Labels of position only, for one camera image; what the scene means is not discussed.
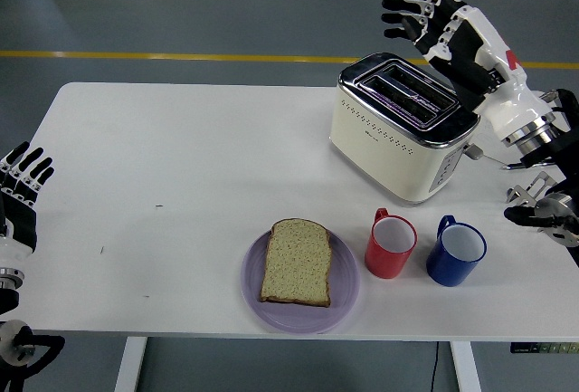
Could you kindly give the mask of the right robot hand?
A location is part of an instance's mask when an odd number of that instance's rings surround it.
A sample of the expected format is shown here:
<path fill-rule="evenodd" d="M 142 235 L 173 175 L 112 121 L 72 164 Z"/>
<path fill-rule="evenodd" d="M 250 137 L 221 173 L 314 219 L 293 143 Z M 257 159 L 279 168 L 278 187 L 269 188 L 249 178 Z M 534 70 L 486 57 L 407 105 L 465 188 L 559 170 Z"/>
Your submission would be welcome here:
<path fill-rule="evenodd" d="M 517 56 L 489 19 L 462 0 L 384 0 L 386 38 L 404 38 L 451 83 L 461 105 L 504 140 L 551 109 L 527 87 Z"/>

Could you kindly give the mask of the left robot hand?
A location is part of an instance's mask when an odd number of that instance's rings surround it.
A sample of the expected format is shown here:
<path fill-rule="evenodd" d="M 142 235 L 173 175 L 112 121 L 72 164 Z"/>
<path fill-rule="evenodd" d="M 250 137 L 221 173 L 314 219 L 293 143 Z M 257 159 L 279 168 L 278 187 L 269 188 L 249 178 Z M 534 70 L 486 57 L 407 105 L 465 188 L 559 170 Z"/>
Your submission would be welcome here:
<path fill-rule="evenodd" d="M 25 141 L 1 158 L 1 267 L 22 272 L 35 251 L 34 206 L 53 175 L 52 158 Z"/>

